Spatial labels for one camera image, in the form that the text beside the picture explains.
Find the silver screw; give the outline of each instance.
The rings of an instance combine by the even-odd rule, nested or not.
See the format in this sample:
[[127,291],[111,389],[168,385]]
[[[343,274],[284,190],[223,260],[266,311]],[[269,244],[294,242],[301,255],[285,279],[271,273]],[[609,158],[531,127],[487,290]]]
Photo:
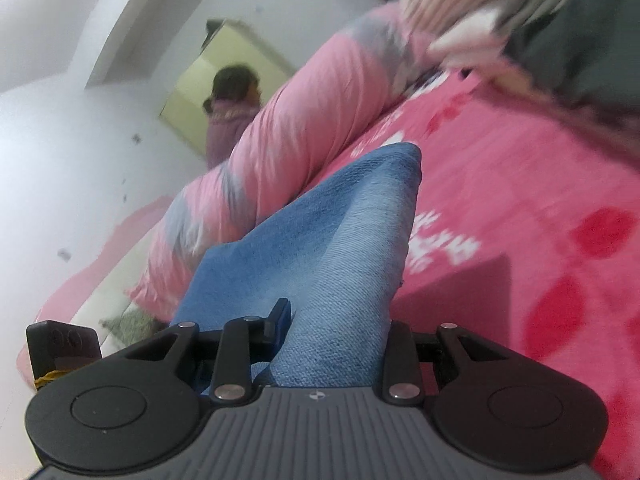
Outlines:
[[240,384],[222,384],[213,394],[220,400],[238,400],[244,396],[244,388]]
[[394,399],[413,399],[420,395],[420,388],[415,384],[398,383],[389,388],[389,395]]

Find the dark hair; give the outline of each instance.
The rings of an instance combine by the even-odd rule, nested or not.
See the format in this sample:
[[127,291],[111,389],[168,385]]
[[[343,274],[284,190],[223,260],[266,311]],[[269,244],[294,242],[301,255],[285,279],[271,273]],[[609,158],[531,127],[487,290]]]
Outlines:
[[227,99],[239,103],[244,101],[249,87],[259,83],[258,76],[247,65],[229,65],[221,68],[213,78],[211,97],[203,102],[207,114],[213,111],[213,101]]

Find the person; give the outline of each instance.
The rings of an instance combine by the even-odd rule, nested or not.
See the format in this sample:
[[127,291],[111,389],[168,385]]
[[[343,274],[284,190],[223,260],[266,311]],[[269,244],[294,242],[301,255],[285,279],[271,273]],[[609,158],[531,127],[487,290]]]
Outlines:
[[260,111],[260,81],[246,65],[229,65],[213,78],[211,96],[202,107],[209,117],[207,167],[229,158],[244,130]]

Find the yellow strap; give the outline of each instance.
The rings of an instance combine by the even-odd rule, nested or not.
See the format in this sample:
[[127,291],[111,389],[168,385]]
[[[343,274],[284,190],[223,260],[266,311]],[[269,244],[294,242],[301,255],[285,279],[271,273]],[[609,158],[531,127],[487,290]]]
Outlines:
[[45,384],[49,384],[50,382],[55,381],[57,378],[68,374],[70,371],[71,370],[52,370],[48,374],[37,378],[35,381],[33,381],[33,384],[36,386],[36,390],[39,390]]

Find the denim fabric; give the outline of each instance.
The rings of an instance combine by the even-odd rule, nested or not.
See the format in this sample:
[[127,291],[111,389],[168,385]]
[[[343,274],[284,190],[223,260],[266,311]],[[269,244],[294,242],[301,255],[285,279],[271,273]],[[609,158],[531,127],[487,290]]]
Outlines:
[[294,319],[265,374],[280,386],[375,381],[401,283],[420,184],[420,150],[392,144],[329,177],[242,240],[207,251],[174,323],[216,330],[267,316],[289,298]]

